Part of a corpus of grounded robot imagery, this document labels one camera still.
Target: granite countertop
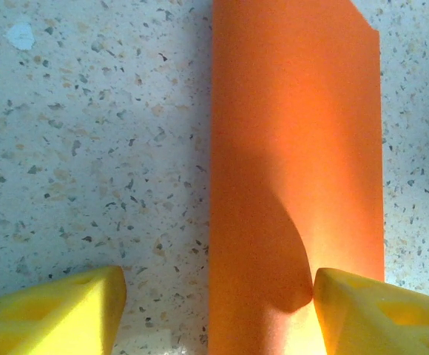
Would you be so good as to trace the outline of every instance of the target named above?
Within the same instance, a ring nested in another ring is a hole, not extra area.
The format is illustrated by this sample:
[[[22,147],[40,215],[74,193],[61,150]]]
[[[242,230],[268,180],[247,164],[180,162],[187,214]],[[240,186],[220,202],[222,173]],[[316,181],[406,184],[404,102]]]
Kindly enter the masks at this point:
[[[355,3],[381,32],[387,281],[429,294],[429,1]],[[0,295],[118,264],[114,354],[206,352],[211,35],[208,0],[0,1]]]

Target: terrazzo surface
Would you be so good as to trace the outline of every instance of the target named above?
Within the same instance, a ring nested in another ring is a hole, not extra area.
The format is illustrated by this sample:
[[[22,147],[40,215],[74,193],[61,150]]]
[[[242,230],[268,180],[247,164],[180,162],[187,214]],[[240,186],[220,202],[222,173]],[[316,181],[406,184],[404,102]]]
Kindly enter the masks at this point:
[[[429,294],[429,1],[355,3],[381,33],[386,278]],[[114,354],[206,353],[210,26],[207,0],[0,1],[0,295],[123,266]]]

